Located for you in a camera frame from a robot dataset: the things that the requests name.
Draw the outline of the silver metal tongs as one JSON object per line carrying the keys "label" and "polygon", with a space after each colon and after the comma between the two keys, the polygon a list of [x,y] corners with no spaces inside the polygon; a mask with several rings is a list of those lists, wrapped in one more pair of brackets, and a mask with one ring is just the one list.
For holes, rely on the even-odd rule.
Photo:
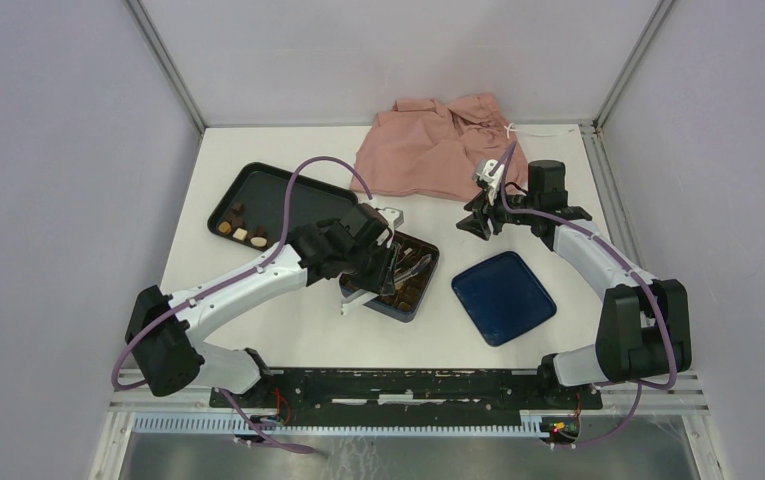
{"label": "silver metal tongs", "polygon": [[369,297],[356,295],[356,292],[344,296],[342,278],[339,281],[342,298],[352,307],[362,301],[361,306],[385,314],[395,320],[408,323],[416,311],[432,275],[437,255],[425,247],[401,247],[398,252],[394,273],[395,292],[392,295]]}

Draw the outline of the blue chocolate box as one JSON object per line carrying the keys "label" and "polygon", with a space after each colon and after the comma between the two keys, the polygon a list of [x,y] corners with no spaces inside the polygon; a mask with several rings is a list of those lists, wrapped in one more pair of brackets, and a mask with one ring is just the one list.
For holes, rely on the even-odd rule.
{"label": "blue chocolate box", "polygon": [[352,282],[353,278],[343,275],[339,279],[343,315],[366,307],[402,323],[414,319],[440,259],[440,250],[429,242],[402,232],[394,234],[393,247],[396,251],[394,293],[373,295],[359,291]]}

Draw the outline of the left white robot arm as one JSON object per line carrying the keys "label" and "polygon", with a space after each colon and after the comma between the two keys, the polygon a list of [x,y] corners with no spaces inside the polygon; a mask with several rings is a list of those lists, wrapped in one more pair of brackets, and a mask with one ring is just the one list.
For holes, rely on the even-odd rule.
{"label": "left white robot arm", "polygon": [[211,281],[169,294],[150,286],[135,299],[123,355],[134,358],[156,397],[197,385],[260,407],[272,394],[260,355],[218,347],[208,337],[265,302],[343,274],[359,286],[342,301],[342,313],[393,292],[393,237],[403,220],[399,209],[359,203],[340,218],[293,228],[285,241]]}

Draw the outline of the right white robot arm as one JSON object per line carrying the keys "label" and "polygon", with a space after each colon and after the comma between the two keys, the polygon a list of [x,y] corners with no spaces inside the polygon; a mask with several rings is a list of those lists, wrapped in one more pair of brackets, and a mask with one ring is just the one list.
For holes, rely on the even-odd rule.
{"label": "right white robot arm", "polygon": [[473,179],[479,191],[466,204],[468,215],[457,228],[488,240],[506,225],[529,227],[602,302],[592,344],[543,359],[535,382],[538,400],[560,408],[575,396],[577,386],[587,385],[633,382],[672,388],[692,360],[684,285],[659,279],[633,263],[584,208],[570,205],[564,163],[529,164],[529,183],[519,194],[507,191],[508,164],[506,159],[478,164]]}

